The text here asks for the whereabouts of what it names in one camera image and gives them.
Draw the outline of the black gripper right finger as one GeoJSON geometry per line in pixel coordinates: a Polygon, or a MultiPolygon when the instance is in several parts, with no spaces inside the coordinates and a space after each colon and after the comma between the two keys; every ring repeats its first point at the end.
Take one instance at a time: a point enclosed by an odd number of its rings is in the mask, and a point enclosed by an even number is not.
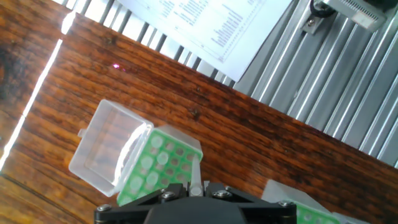
{"type": "Polygon", "coordinates": [[[297,223],[297,206],[288,200],[267,202],[223,184],[205,184],[203,196],[211,199],[221,223],[297,223]]]}

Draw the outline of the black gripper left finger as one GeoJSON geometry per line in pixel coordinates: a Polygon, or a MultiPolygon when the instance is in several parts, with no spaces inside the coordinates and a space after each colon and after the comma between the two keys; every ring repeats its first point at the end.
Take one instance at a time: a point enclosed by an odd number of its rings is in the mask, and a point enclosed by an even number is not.
{"type": "Polygon", "coordinates": [[[120,207],[103,204],[94,211],[93,223],[144,223],[149,212],[163,203],[188,197],[189,184],[170,184],[120,207]]]}

